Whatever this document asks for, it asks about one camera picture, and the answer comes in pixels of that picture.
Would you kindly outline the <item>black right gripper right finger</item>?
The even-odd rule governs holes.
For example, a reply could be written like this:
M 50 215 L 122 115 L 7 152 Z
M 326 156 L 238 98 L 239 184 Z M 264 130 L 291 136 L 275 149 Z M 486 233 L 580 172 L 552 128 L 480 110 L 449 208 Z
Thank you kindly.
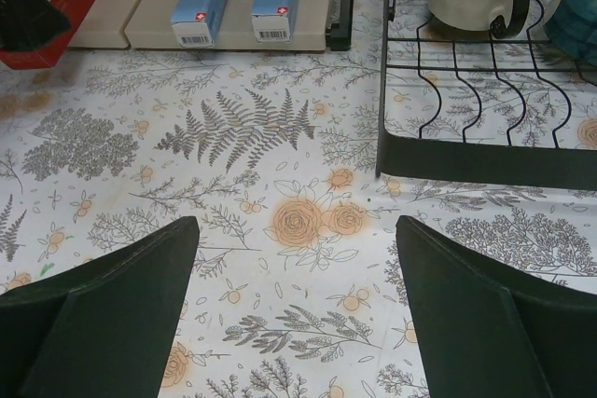
M 396 244 L 433 397 L 593 397 L 596 296 L 541 280 L 406 215 Z

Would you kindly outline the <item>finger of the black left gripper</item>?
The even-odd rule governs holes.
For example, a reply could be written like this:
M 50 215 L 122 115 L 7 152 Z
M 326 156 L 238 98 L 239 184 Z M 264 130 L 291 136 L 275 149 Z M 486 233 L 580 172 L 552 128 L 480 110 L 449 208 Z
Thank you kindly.
M 38 50 L 71 28 L 48 0 L 1 0 L 1 49 Z

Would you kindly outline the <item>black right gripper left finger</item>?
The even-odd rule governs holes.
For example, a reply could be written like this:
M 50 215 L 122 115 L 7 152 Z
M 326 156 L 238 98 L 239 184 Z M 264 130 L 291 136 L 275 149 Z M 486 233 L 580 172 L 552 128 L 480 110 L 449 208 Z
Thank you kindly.
M 158 396 L 199 237 L 181 217 L 2 294 L 2 396 Z

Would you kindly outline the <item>red toothpaste box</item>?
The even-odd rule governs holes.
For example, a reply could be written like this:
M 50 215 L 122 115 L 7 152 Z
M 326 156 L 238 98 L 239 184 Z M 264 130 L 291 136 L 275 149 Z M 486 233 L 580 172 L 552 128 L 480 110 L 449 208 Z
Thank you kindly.
M 1 63 L 50 68 L 67 49 L 95 0 L 1 0 Z

